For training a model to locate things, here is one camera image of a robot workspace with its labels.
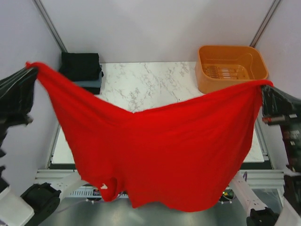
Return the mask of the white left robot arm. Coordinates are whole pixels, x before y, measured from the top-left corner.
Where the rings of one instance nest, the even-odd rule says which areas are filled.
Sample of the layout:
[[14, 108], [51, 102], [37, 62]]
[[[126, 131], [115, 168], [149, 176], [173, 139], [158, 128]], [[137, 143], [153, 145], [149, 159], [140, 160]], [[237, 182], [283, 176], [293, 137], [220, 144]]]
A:
[[[38, 69], [23, 68], [0, 81], [0, 140], [8, 129], [32, 123], [28, 115], [33, 106], [33, 95]], [[2, 226], [37, 226], [55, 212], [60, 202], [85, 185], [77, 172], [53, 183], [33, 184], [21, 196], [10, 184], [0, 179], [0, 224]]]

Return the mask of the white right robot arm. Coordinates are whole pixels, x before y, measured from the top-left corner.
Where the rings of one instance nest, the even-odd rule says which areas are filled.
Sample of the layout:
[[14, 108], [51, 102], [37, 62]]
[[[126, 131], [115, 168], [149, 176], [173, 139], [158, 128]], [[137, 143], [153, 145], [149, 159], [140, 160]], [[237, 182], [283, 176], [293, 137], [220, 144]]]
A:
[[[252, 170], [251, 184], [247, 174], [238, 172], [232, 179], [228, 169], [216, 172], [220, 185], [230, 182], [230, 189], [246, 212], [248, 226], [299, 226], [301, 224], [301, 101], [277, 88], [262, 86], [262, 120], [269, 126], [280, 126], [292, 175], [279, 170]], [[275, 213], [253, 191], [276, 189], [282, 210]]]

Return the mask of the bright red t shirt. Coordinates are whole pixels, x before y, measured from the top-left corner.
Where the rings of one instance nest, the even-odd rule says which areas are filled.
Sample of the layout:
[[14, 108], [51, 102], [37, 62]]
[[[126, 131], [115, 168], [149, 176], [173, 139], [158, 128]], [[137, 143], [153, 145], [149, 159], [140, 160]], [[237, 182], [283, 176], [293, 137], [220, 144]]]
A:
[[129, 112], [42, 62], [47, 91], [82, 180], [103, 199], [127, 192], [134, 208], [160, 202], [195, 212], [214, 206], [252, 145], [269, 80], [244, 82], [158, 108]]

